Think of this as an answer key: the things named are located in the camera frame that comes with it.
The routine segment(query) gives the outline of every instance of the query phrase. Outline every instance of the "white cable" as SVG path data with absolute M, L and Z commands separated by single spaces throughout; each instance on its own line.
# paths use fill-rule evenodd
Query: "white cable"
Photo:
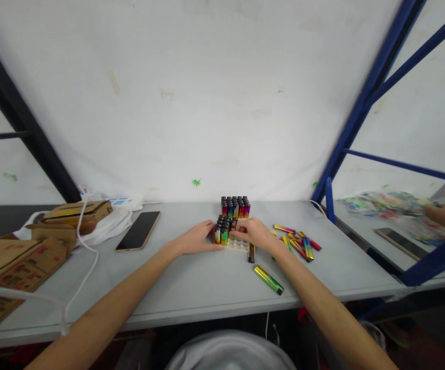
M 277 335 L 277 340 L 275 340 L 274 343 L 277 344 L 277 347 L 280 347 L 280 336 L 279 336 L 279 332 L 277 331 L 277 325 L 272 324 L 272 327 L 274 328 L 275 334 Z
M 60 323 L 61 334 L 68 335 L 69 331 L 68 331 L 68 325 L 66 324 L 66 309 L 64 307 L 63 302 L 48 297 L 46 295 L 28 293 L 21 290 L 8 289 L 8 288 L 0 288 L 0 297 L 22 299 L 22 300 L 34 299 L 58 306 L 59 310 L 61 311 L 61 323 Z
M 68 309 L 71 306 L 71 304 L 73 303 L 73 301 L 75 300 L 75 298 L 78 296 L 78 293 L 80 293 L 80 291 L 83 288 L 83 285 L 85 285 L 85 282 L 87 281 L 88 277 L 90 276 L 90 274 L 92 273 L 92 270 L 94 269 L 95 265 L 97 264 L 97 260 L 99 259 L 99 252 L 97 252 L 95 249 L 92 249 L 91 247 L 89 247 L 83 240 L 82 237 L 80 236 L 80 226 L 82 225 L 82 218 L 83 218 L 83 213 L 85 213 L 85 208 L 87 207 L 87 201 L 88 201 L 88 194 L 85 193 L 85 199 L 83 201 L 83 208 L 82 208 L 82 212 L 80 213 L 80 218 L 78 219 L 78 226 L 77 226 L 77 238 L 80 241 L 80 243 L 89 251 L 94 252 L 95 253 L 95 260 L 94 263 L 92 264 L 90 270 L 88 271 L 87 275 L 85 275 L 85 278 L 83 279 L 82 283 L 80 284 L 80 286 L 78 287 L 78 290 L 75 292 L 75 295 L 73 296 L 73 298 L 68 302 L 68 304 L 66 305 L 65 308 L 65 317 L 66 317 L 66 321 L 68 321 Z
M 267 328 L 269 327 L 269 314 L 270 312 L 267 312 L 267 323 L 265 324 L 265 339 L 267 339 Z
M 315 202 L 314 200 L 311 200 L 311 199 L 303 199 L 303 201 L 310 201 L 312 203 L 315 203 L 318 206 L 318 209 L 321 210 L 321 212 L 324 214 L 325 217 L 327 217 L 327 215 L 325 214 L 325 211 L 323 210 L 322 206 L 319 205 L 317 202 Z

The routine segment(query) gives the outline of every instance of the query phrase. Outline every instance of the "phone screen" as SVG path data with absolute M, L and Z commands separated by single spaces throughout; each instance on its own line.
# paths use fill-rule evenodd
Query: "phone screen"
M 387 238 L 391 239 L 393 242 L 400 245 L 405 250 L 411 252 L 415 256 L 417 256 L 419 259 L 425 257 L 428 255 L 428 252 L 426 252 L 423 248 L 417 246 L 413 242 L 410 242 L 407 240 L 404 236 L 401 234 L 398 234 L 392 229 L 384 228 L 384 229 L 377 229 L 381 234 L 385 235 Z
M 142 212 L 119 243 L 116 250 L 141 249 L 145 246 L 160 212 Z

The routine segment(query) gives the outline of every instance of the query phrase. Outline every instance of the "gray tabletop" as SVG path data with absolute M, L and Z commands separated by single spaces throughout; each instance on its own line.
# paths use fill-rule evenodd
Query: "gray tabletop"
M 376 217 L 365 217 L 351 213 L 342 204 L 336 200 L 334 202 L 335 217 L 346 225 L 354 234 L 361 238 L 364 242 L 375 249 L 381 256 L 394 265 L 399 271 L 406 271 L 416 264 L 416 260 L 389 243 L 387 240 L 378 235 L 374 229 L 391 228 L 406 237 L 408 240 L 423 248 L 427 252 L 435 249 L 433 246 L 425 245 L 414 240 L 407 232 L 397 227 L 393 223 Z M 445 271 L 435 276 L 433 279 L 423 284 L 422 288 L 435 289 L 445 287 Z
M 220 207 L 206 202 L 161 203 L 145 206 L 142 211 L 161 211 L 144 250 L 115 252 L 124 234 L 95 246 L 99 260 L 70 307 L 71 322 L 145 263 L 164 243 L 198 222 L 216 220 Z M 391 295 L 403 288 L 312 205 L 299 201 L 252 202 L 251 212 L 251 216 L 261 218 L 269 228 L 280 224 L 302 230 L 319 243 L 323 249 L 315 251 L 315 261 L 306 263 L 298 258 L 341 301 Z M 37 292 L 68 302 L 93 259 L 93 253 L 87 250 L 73 254 Z M 284 287 L 281 296 L 254 273 L 254 265 L 246 261 L 244 252 L 223 250 L 184 255 L 164 272 L 122 330 L 300 307 L 296 291 L 271 256 L 257 248 L 255 259 Z M 0 347 L 54 340 L 59 336 L 58 323 L 59 313 L 54 307 L 36 301 L 24 302 L 0 324 Z

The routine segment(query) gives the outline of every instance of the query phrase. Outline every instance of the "blue metal shelf frame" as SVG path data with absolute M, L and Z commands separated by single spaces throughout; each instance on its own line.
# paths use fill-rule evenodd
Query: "blue metal shelf frame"
M 390 30 L 380 48 L 373 66 L 366 78 L 363 88 L 358 96 L 353 109 L 344 125 L 334 150 L 327 162 L 324 172 L 313 193 L 312 199 L 321 203 L 327 195 L 327 211 L 329 219 L 334 222 L 332 199 L 332 181 L 347 154 L 356 155 L 366 159 L 386 163 L 406 170 L 415 171 L 429 176 L 445 180 L 445 172 L 435 171 L 409 163 L 399 162 L 388 158 L 382 158 L 372 154 L 351 150 L 352 143 L 358 134 L 371 106 L 380 99 L 389 89 L 399 82 L 411 69 L 413 69 L 424 57 L 445 40 L 445 24 L 426 41 L 402 66 L 400 66 L 388 80 L 385 80 L 399 50 L 407 39 L 409 32 L 416 22 L 426 0 L 403 0 L 392 22 Z M 430 280 L 445 270 L 445 243 L 425 258 L 422 258 L 409 270 L 399 276 L 399 279 L 407 286 L 418 286 Z

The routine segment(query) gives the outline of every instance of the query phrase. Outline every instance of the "black smartphone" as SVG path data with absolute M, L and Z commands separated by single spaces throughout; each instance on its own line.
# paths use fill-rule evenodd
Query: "black smartphone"
M 426 252 L 423 248 L 417 246 L 413 242 L 410 242 L 404 236 L 392 229 L 383 228 L 374 229 L 374 231 L 417 261 L 428 255 L 428 252 Z
M 140 213 L 140 216 L 138 216 L 123 240 L 116 247 L 116 252 L 143 249 L 160 215 L 160 212 Z

